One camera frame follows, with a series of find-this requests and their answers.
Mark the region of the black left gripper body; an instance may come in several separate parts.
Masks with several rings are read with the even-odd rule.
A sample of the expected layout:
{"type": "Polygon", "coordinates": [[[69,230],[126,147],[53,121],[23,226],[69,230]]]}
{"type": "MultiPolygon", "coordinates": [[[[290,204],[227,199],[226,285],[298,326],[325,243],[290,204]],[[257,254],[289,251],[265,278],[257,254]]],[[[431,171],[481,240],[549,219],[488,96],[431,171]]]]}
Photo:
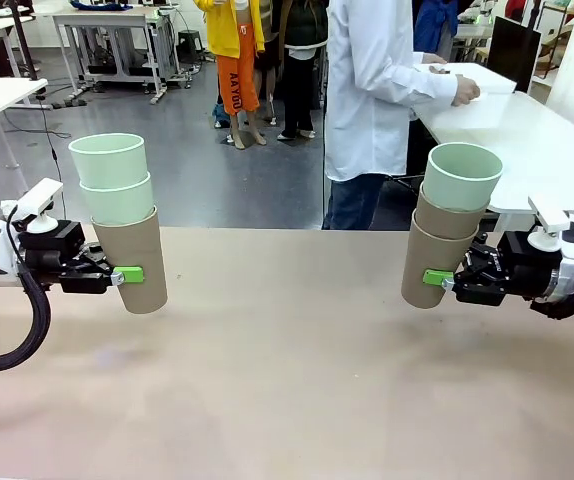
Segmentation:
{"type": "Polygon", "coordinates": [[[79,222],[59,220],[50,232],[26,231],[19,234],[18,240],[32,276],[42,284],[54,284],[59,282],[61,274],[73,271],[80,264],[85,235],[79,222]]]}

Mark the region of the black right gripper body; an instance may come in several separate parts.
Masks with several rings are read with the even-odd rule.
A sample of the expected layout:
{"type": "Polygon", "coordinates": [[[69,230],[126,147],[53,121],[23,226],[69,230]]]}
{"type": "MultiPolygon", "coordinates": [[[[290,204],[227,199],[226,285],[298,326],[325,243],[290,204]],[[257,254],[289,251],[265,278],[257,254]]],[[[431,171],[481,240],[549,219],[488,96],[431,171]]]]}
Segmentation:
{"type": "Polygon", "coordinates": [[[528,299],[542,297],[562,261],[560,251],[544,252],[528,242],[527,232],[505,232],[497,245],[507,294],[528,299]]]}

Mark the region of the person's right hand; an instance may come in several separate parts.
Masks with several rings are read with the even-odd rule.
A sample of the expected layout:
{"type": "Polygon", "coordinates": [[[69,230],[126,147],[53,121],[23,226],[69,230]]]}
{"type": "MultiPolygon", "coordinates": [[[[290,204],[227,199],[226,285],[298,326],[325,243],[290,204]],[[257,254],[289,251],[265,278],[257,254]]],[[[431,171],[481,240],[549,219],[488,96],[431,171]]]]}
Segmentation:
{"type": "Polygon", "coordinates": [[[456,94],[451,102],[454,107],[468,105],[472,101],[478,99],[481,95],[481,90],[478,84],[461,74],[456,75],[457,79],[457,90],[456,94]]]}

